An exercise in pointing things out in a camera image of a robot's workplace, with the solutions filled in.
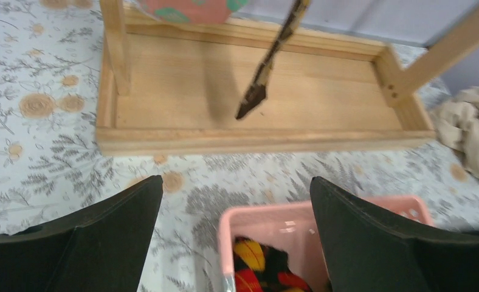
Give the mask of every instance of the floral pattern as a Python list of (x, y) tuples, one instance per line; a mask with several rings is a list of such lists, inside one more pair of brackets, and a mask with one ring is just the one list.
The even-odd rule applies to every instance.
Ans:
[[(138, 291), (223, 291), (230, 206), (309, 199), (313, 176), (359, 196), (414, 193), (441, 228), (479, 226), (479, 181), (437, 142), (409, 151), (104, 157), (94, 140), (102, 16), (93, 0), (0, 1), (0, 233), (64, 216), (150, 175), (165, 181)], [(396, 46), (405, 65), (424, 50)], [(426, 106), (450, 98), (439, 79)]]

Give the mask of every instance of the yellow and red cloth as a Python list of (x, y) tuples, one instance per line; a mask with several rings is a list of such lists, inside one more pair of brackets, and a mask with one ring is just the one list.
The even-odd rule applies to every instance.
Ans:
[(288, 253), (247, 237), (234, 244), (236, 292), (312, 292), (288, 268)]

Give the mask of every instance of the wooden leg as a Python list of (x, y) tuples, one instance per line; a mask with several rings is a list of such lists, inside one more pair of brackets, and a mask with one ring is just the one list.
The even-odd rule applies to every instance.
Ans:
[(411, 66), (384, 84), (388, 105), (395, 106), (431, 79), (439, 76), (479, 46), (479, 7), (433, 45)]
[(130, 63), (125, 32), (123, 0), (101, 0), (103, 25), (118, 94), (128, 95), (130, 90)]

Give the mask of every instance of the crumpled cloth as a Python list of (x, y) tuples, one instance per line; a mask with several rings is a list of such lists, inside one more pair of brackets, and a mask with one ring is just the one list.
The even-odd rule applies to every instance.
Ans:
[(461, 91), (430, 113), (438, 140), (465, 154), (465, 169), (479, 179), (479, 87)]
[(236, 292), (312, 292), (288, 268), (288, 253), (247, 237), (234, 244)]

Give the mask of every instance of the pink plastic basket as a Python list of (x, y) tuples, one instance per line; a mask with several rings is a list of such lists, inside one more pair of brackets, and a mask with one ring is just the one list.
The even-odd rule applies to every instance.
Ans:
[[(409, 219), (433, 225), (426, 204), (417, 196), (366, 198)], [(325, 291), (327, 268), (311, 201), (266, 206), (233, 207), (226, 210), (218, 228), (219, 253), (227, 292), (234, 292), (232, 244), (238, 235), (250, 237), (289, 254), (289, 268), (315, 292)]]

